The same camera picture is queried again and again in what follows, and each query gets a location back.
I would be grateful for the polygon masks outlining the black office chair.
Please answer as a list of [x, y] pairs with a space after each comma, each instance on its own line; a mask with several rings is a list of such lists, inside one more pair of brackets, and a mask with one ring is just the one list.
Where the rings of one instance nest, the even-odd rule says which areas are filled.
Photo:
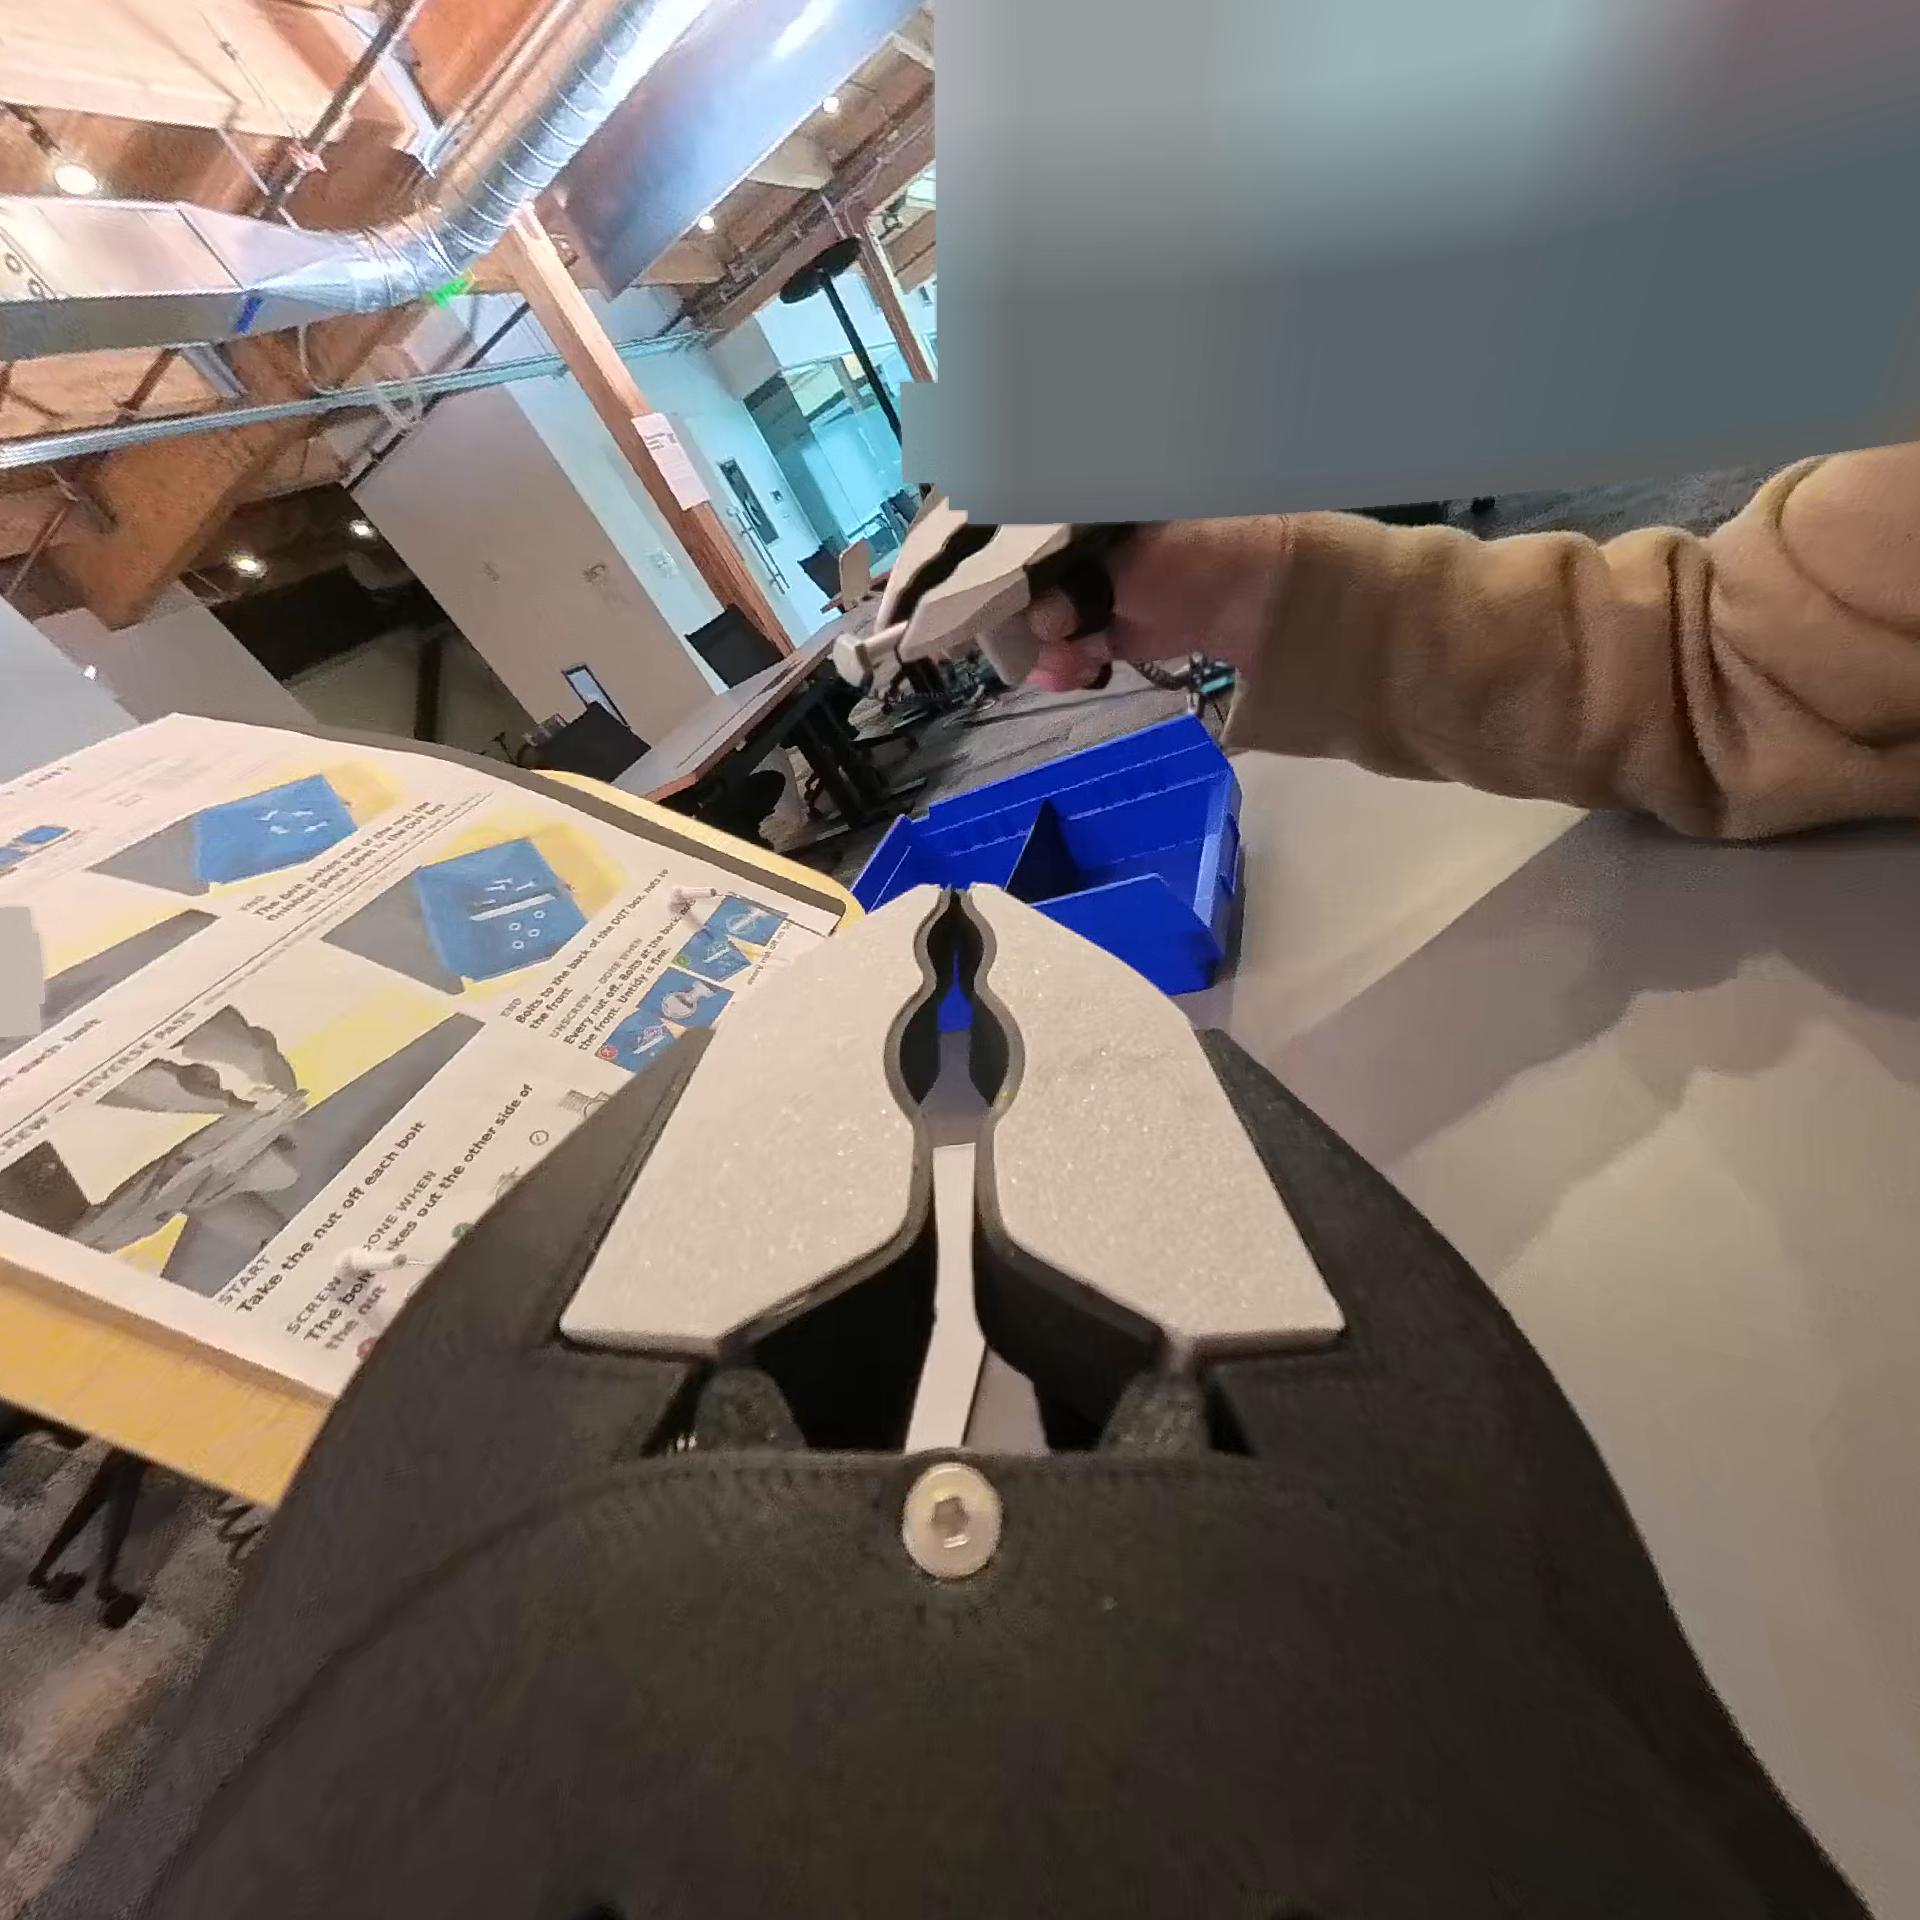
[[787, 647], [747, 617], [744, 609], [722, 613], [689, 636], [691, 652], [711, 669], [722, 689], [742, 689], [787, 659]]

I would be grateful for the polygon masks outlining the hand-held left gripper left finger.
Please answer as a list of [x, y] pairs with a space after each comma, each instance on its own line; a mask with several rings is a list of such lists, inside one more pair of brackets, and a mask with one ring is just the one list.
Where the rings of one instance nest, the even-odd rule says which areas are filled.
[[757, 1370], [811, 1448], [906, 1450], [938, 1323], [923, 1101], [953, 908], [921, 884], [722, 1018], [560, 1314], [567, 1345]]

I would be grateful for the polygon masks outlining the rectangular metal duct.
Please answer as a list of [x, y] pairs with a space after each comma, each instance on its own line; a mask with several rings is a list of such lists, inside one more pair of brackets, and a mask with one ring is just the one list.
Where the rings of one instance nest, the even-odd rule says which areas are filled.
[[195, 203], [2, 197], [2, 357], [217, 346], [406, 305], [363, 233]]

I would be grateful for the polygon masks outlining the white paper notice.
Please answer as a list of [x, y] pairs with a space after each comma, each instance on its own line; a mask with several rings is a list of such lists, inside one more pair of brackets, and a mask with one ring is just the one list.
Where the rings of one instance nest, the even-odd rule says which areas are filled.
[[704, 476], [669, 413], [637, 416], [634, 429], [681, 512], [711, 503]]

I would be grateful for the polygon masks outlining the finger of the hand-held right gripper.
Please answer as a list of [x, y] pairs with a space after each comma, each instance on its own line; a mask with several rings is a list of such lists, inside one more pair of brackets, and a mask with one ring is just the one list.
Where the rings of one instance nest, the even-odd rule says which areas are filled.
[[979, 652], [992, 668], [1039, 666], [1040, 643], [1026, 609], [1047, 591], [1031, 577], [1061, 557], [1071, 540], [1067, 521], [957, 524], [896, 599], [898, 663], [943, 663]]
[[963, 561], [963, 515], [945, 496], [921, 501], [881, 591], [874, 633], [909, 623], [923, 594], [952, 578]]

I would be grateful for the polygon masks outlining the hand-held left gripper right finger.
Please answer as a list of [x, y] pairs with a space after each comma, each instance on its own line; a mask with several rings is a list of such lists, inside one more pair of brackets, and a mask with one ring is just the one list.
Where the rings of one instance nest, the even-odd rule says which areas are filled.
[[1142, 1381], [1333, 1348], [1347, 1314], [1205, 1035], [1144, 973], [998, 888], [960, 897], [987, 1345], [1071, 1431]]

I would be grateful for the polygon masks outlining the blue plastic bin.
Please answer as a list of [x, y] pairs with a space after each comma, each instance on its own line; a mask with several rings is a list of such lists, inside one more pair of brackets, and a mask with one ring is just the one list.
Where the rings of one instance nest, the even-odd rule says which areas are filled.
[[891, 823], [853, 898], [998, 884], [1170, 997], [1232, 957], [1241, 787], [1198, 715], [1114, 736]]

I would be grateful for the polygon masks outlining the person's right hand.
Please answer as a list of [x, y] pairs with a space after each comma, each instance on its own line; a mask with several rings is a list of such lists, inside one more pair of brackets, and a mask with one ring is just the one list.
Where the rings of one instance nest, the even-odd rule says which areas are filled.
[[1103, 628], [1061, 593], [1025, 613], [1039, 644], [1030, 685], [1093, 689], [1118, 663], [1192, 653], [1248, 666], [1280, 601], [1291, 538], [1285, 515], [1144, 525], [1109, 555], [1112, 617]]

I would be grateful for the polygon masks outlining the wooden office desk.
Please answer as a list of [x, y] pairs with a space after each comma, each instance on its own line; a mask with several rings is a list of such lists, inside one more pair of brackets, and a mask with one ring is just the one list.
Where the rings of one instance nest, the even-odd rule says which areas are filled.
[[923, 779], [889, 785], [870, 748], [832, 706], [840, 676], [835, 644], [863, 636], [863, 616], [841, 616], [798, 652], [765, 668], [681, 721], [661, 746], [614, 779], [624, 795], [666, 805], [694, 791], [735, 783], [775, 749], [800, 752], [835, 809], [835, 832], [855, 832], [909, 812]]

